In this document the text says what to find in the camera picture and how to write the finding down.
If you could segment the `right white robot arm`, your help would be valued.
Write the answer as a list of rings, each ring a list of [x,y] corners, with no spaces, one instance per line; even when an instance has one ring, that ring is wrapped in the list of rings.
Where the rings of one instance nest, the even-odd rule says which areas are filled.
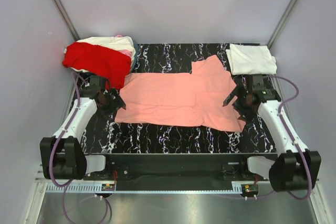
[[[223,106],[231,104],[239,118],[246,123],[259,115],[275,143],[278,157],[272,161],[264,156],[251,156],[238,167],[239,176],[250,180],[259,175],[269,180],[276,192],[306,190],[311,194],[321,165],[321,156],[310,151],[291,125],[282,100],[275,89],[264,83],[265,76],[249,74],[246,84],[239,84],[227,96]]]

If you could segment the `salmon pink t-shirt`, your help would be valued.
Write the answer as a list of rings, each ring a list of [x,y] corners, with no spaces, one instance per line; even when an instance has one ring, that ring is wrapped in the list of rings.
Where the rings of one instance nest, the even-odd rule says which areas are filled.
[[[191,73],[132,73],[120,90],[118,123],[205,126],[242,132],[245,122],[225,98],[236,87],[216,55],[192,63]]]

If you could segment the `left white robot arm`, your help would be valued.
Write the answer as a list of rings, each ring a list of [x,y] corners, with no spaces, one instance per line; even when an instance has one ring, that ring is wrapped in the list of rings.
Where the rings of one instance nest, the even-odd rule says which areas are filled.
[[[76,89],[77,98],[61,127],[40,141],[43,174],[56,186],[65,187],[72,180],[81,180],[95,173],[103,180],[113,175],[112,165],[104,155],[84,154],[80,140],[91,118],[99,113],[110,117],[126,104],[108,79],[91,76],[83,89]]]

